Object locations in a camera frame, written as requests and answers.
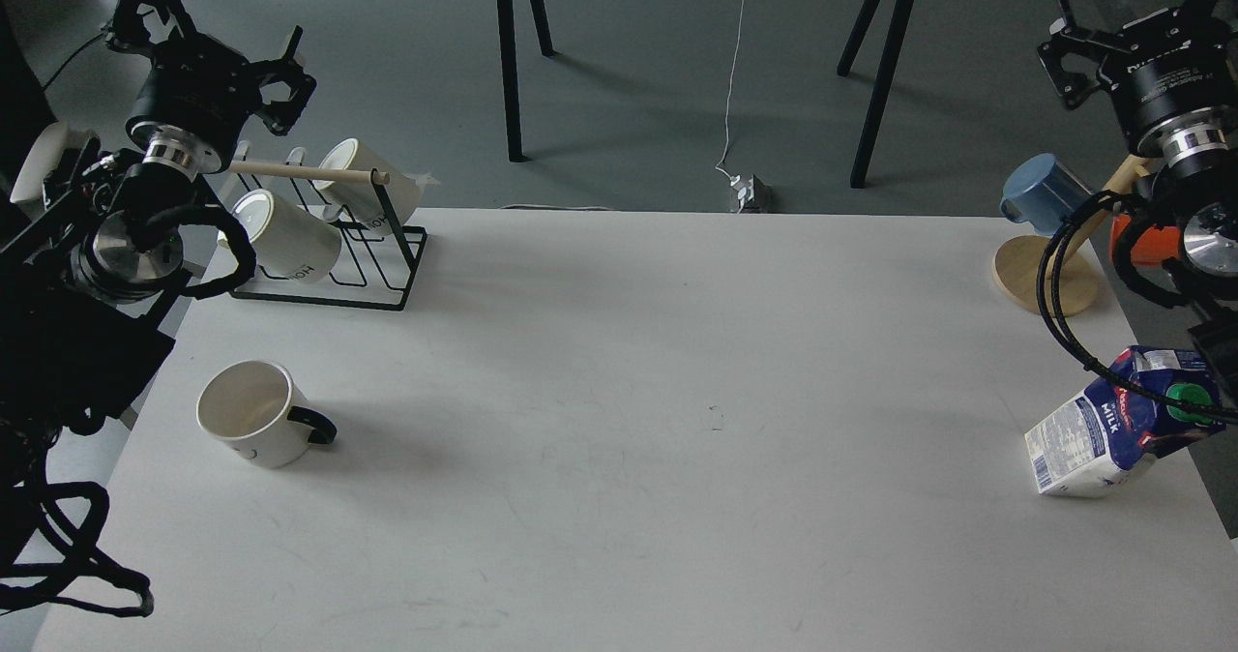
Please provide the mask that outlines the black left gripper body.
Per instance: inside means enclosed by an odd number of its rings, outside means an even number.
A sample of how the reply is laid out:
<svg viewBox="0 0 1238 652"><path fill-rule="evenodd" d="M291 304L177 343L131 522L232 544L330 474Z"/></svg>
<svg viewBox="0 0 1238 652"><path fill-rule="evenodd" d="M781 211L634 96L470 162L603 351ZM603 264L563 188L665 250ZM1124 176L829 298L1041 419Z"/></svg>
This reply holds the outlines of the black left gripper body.
<svg viewBox="0 0 1238 652"><path fill-rule="evenodd" d="M262 106L251 62L206 35L175 35L155 45L137 92L128 136L146 148L158 127L192 134L215 157L230 157L241 129Z"/></svg>

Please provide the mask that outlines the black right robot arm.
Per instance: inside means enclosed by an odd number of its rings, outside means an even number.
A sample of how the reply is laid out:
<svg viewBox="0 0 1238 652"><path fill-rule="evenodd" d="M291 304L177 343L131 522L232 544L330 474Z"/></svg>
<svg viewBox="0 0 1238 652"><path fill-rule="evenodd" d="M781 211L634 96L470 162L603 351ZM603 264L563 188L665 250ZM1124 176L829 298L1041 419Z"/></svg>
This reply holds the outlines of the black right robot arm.
<svg viewBox="0 0 1238 652"><path fill-rule="evenodd" d="M1101 191L1062 221L1034 276L1036 311L1049 333L1084 370L1117 374L1070 329L1060 294L1068 239L1092 217L1128 217L1110 247L1110 268L1128 290L1165 309L1197 315L1188 337L1222 400L1198 402L1123 382L1122 388L1167 408L1236 423L1236 31L1216 17L1219 0L1184 0L1115 32L1080 26L1068 0L1037 56L1066 108L1096 92L1110 99L1134 160L1158 160L1144 188Z"/></svg>

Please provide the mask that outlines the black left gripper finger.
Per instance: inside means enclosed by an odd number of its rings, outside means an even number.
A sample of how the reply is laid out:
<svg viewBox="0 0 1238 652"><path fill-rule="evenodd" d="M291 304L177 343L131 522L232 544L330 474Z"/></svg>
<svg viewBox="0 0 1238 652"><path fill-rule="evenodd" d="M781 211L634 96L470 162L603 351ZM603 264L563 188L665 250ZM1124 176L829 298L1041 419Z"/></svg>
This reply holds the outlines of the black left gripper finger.
<svg viewBox="0 0 1238 652"><path fill-rule="evenodd" d="M145 16L158 15L160 24L170 25L167 38L155 43ZM111 19L104 26L104 45L111 52L155 57L160 48L175 41L194 40L197 26L186 12L182 0L118 0Z"/></svg>
<svg viewBox="0 0 1238 652"><path fill-rule="evenodd" d="M259 118L267 132L275 136L287 136L292 131L317 87L314 77L307 74L297 57L302 36L305 27L295 25L279 58L248 63L248 87L253 88L249 101L251 115ZM282 98L264 101L262 92L267 87L284 87L286 93Z"/></svg>

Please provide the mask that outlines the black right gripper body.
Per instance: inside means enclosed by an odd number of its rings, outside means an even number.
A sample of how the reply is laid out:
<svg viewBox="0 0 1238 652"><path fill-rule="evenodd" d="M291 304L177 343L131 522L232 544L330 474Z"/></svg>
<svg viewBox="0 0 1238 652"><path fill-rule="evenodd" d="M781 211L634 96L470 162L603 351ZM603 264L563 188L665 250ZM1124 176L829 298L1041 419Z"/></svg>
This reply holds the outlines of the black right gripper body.
<svg viewBox="0 0 1238 652"><path fill-rule="evenodd" d="M1162 155L1162 137L1210 120L1221 132L1236 129L1236 78L1228 24L1206 15L1188 19L1162 9L1117 33L1119 51L1098 67L1128 153Z"/></svg>

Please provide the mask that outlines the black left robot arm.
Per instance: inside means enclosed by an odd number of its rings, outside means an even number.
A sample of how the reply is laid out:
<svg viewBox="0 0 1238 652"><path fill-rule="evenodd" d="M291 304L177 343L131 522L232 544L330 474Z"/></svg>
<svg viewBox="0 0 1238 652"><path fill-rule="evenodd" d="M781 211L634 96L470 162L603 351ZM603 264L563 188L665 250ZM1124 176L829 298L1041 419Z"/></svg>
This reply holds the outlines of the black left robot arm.
<svg viewBox="0 0 1238 652"><path fill-rule="evenodd" d="M249 61L199 31L182 0L118 0L106 48L150 63L132 148L106 153L88 134L56 150L35 191L45 210L2 246L2 612L152 612L149 578L99 547L106 489L50 483L47 457L149 386L175 344L158 325L176 299L253 280L251 241L206 177L229 168L249 119L284 136L305 113L302 32L279 58Z"/></svg>

